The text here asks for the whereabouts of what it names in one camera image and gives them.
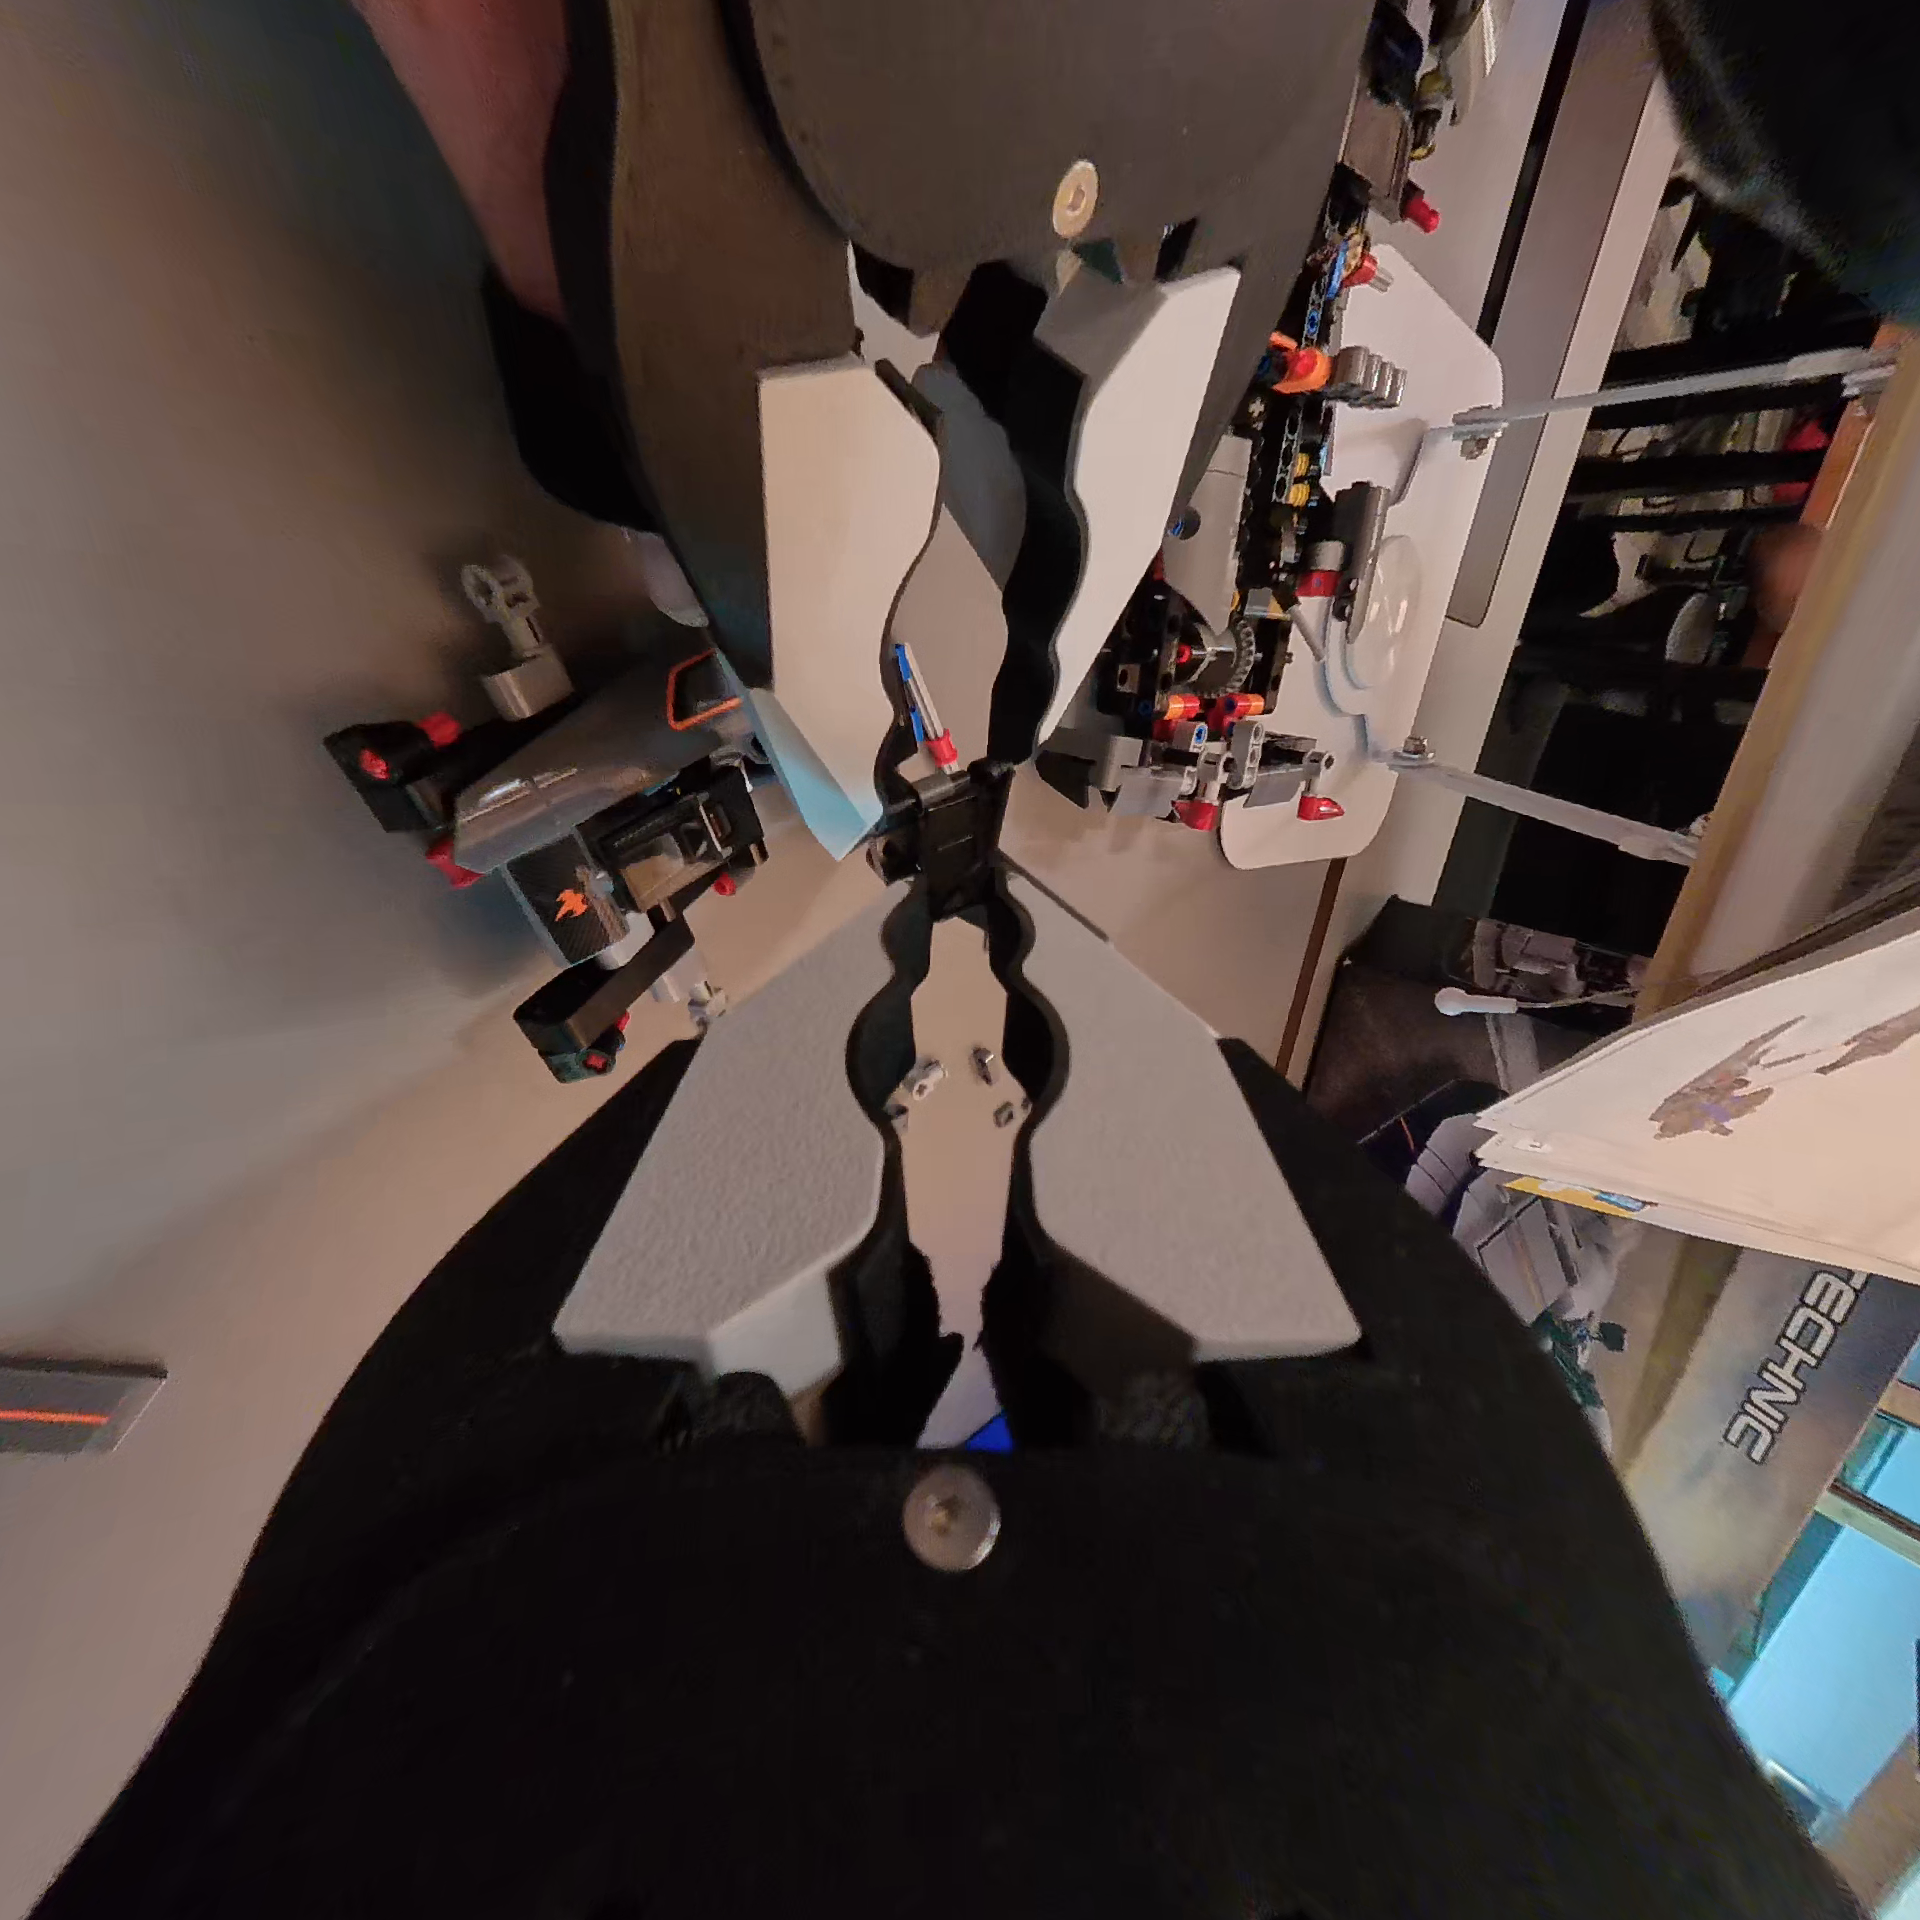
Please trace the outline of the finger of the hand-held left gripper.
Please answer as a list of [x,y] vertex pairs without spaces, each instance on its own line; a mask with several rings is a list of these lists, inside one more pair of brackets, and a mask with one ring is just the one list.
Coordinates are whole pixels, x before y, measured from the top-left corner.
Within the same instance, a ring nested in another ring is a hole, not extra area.
[[1073,276],[1015,357],[998,423],[1023,484],[986,754],[1033,759],[1161,549],[1241,274]]
[[897,597],[930,542],[936,434],[858,357],[758,377],[769,681],[754,725],[799,821],[833,857],[878,825]]

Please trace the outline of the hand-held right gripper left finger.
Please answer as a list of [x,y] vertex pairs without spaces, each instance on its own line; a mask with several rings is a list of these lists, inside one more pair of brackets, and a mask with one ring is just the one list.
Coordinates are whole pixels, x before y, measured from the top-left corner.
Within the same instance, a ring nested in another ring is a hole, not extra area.
[[709,1029],[558,1311],[566,1353],[847,1373],[936,1351],[893,1116],[927,932],[924,893],[881,893]]

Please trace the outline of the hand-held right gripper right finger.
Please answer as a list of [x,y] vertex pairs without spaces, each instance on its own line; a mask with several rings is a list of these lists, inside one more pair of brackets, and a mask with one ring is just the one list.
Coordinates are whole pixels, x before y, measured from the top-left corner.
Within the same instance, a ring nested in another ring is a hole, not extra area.
[[1221,1036],[1054,897],[996,897],[1012,1147],[986,1356],[1112,1399],[1194,1364],[1318,1359],[1360,1321]]

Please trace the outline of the blue red lego axle pin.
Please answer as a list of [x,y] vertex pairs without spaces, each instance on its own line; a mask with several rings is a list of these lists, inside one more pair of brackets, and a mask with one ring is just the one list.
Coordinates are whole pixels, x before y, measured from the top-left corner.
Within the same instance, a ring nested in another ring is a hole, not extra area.
[[889,651],[895,667],[903,715],[904,725],[910,727],[913,749],[941,777],[954,777],[959,756],[952,746],[952,737],[943,725],[941,715],[936,714],[935,701],[930,699],[926,676],[920,674],[911,650],[903,641],[892,641]]

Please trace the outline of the black lego fin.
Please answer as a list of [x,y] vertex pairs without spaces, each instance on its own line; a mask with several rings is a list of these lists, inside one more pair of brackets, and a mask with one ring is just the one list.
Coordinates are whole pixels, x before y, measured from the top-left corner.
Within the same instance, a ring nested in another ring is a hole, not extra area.
[[870,871],[881,883],[906,883],[933,922],[983,913],[1001,863],[1015,774],[1017,765],[1005,759],[975,759],[918,782],[892,774],[866,841]]

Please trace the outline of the black grey lego assembly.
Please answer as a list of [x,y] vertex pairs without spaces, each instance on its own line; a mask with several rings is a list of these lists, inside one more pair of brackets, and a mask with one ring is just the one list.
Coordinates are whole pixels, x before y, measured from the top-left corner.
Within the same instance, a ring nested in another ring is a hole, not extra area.
[[589,1083],[613,1071],[640,997],[695,1025],[725,1010],[687,910],[765,859],[757,786],[772,763],[695,603],[613,676],[576,679],[524,565],[471,562],[461,589],[504,650],[479,679],[488,715],[364,723],[321,746],[384,833],[421,852],[447,835],[479,883],[504,886],[559,962],[513,1025],[554,1081]]

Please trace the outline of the large lego car chassis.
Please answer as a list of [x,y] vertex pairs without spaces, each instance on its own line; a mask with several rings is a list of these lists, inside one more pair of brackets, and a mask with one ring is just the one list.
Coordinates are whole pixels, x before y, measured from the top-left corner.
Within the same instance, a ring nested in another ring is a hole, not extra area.
[[1385,518],[1391,487],[1330,489],[1338,414],[1402,402],[1408,373],[1343,345],[1345,302],[1383,293],[1373,227],[1439,227],[1409,174],[1488,81],[1511,4],[1373,4],[1327,191],[1298,271],[1265,300],[1276,326],[1194,493],[1090,667],[1093,719],[1038,751],[1039,779],[1080,809],[1216,833],[1229,804],[1308,828],[1343,815],[1337,751],[1285,732],[1296,651],[1343,654],[1360,617],[1398,614]]

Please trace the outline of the lego instruction booklet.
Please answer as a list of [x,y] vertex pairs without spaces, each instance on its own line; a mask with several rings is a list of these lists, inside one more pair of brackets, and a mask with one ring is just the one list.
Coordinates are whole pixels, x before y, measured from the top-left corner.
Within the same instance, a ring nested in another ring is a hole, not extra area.
[[1914,913],[1632,1025],[1478,1124],[1511,1183],[1912,1284]]

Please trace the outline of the dark lego set box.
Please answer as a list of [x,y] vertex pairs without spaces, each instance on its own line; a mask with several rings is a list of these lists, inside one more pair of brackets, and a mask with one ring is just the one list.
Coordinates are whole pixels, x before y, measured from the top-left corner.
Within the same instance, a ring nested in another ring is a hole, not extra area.
[[1839,1523],[1816,1508],[1914,1362],[1914,1284],[1682,1234],[1625,1196],[1490,1167],[1480,1111],[1600,1014],[1544,989],[1641,961],[1388,899],[1335,974],[1311,1103],[1476,1261],[1562,1366],[1638,1508],[1700,1660],[1767,1662]]

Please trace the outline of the person's left hand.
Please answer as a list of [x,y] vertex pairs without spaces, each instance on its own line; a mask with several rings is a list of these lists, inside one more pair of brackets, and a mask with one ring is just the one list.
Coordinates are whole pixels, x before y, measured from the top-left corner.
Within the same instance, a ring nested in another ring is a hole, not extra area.
[[356,3],[510,294],[561,322],[544,154],[568,71],[561,3]]

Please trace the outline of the flat grey orange striped tile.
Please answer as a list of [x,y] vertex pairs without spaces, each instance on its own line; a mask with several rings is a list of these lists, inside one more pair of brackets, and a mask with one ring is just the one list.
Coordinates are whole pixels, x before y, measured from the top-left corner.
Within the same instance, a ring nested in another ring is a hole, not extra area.
[[143,1359],[1,1356],[1,1455],[116,1450],[166,1385]]

